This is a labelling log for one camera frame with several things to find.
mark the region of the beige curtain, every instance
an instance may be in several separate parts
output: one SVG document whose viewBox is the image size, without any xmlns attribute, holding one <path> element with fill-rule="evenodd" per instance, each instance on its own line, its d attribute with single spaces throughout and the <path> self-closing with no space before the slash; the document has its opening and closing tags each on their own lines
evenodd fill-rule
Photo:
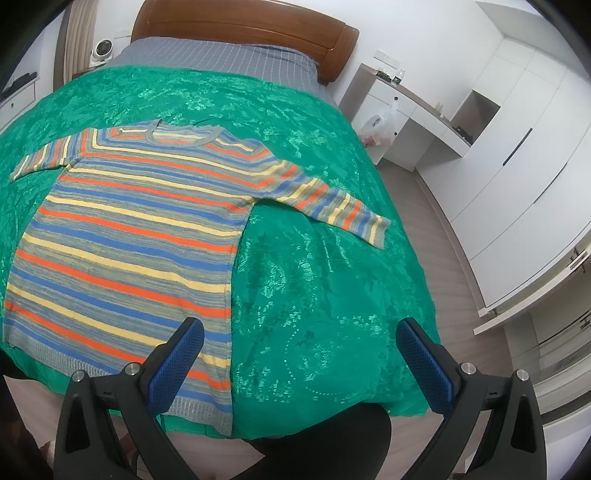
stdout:
<svg viewBox="0 0 591 480">
<path fill-rule="evenodd" d="M 73 74 L 88 68 L 94 47 L 92 43 L 98 1 L 74 0 L 70 6 L 64 53 L 64 83 L 72 80 Z"/>
</svg>

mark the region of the metal screw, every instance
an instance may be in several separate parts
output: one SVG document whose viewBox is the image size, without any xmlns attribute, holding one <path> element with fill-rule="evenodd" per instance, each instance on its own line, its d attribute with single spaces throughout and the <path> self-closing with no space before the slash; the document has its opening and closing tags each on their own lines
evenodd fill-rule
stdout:
<svg viewBox="0 0 591 480">
<path fill-rule="evenodd" d="M 128 375 L 136 375 L 139 372 L 140 364 L 127 364 L 125 366 L 125 373 Z"/>
<path fill-rule="evenodd" d="M 72 380 L 74 382 L 79 382 L 84 378 L 85 375 L 86 373 L 84 370 L 76 370 L 74 373 L 72 373 Z"/>
<path fill-rule="evenodd" d="M 525 370 L 519 369 L 517 371 L 517 378 L 519 378 L 523 382 L 526 382 L 530 379 L 530 375 Z"/>
<path fill-rule="evenodd" d="M 462 372 L 466 375 L 474 375 L 476 373 L 476 367 L 469 362 L 464 362 L 462 363 Z"/>
</svg>

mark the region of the white plastic bag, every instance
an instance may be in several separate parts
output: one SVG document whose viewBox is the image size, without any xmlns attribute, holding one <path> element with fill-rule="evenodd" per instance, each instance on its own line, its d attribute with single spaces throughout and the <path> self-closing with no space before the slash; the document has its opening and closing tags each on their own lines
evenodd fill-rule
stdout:
<svg viewBox="0 0 591 480">
<path fill-rule="evenodd" d="M 359 130 L 359 140 L 365 148 L 368 147 L 390 147 L 394 143 L 396 130 L 396 110 L 395 100 L 390 108 L 381 115 L 374 115 Z"/>
</svg>

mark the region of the sweater sleeve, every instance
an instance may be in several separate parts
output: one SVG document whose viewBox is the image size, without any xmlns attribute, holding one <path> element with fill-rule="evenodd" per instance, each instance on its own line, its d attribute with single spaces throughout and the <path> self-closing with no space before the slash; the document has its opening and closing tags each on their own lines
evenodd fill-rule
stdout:
<svg viewBox="0 0 591 480">
<path fill-rule="evenodd" d="M 384 248 L 389 219 L 373 213 L 343 190 L 309 177 L 291 162 L 275 160 L 272 163 L 266 165 L 271 178 L 258 190 L 260 198 L 290 205 L 311 218 L 354 233 L 374 247 Z"/>
<path fill-rule="evenodd" d="M 53 170 L 60 167 L 72 168 L 83 156 L 85 143 L 94 128 L 54 140 L 43 148 L 21 159 L 10 174 L 10 181 L 18 180 L 34 171 Z"/>
</svg>

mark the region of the green blanket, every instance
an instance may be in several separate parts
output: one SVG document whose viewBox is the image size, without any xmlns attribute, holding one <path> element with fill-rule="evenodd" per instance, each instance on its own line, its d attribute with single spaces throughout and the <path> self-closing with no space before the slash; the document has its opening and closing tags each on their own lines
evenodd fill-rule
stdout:
<svg viewBox="0 0 591 480">
<path fill-rule="evenodd" d="M 18 160 L 86 127 L 162 118 L 221 125 L 264 142 L 392 220 L 385 250 L 275 202 L 258 203 L 232 276 L 233 435 L 285 435 L 360 401 L 391 415 L 424 414 L 427 403 L 395 347 L 397 321 L 412 316 L 438 340 L 423 270 L 375 167 L 330 105 L 250 77 L 126 66 L 83 75 L 18 118 L 0 136 L 1 286 L 22 233 L 59 171 L 8 183 Z M 29 376 L 64 393 L 68 377 L 5 343 Z M 168 430 L 217 436 L 167 417 Z"/>
</svg>

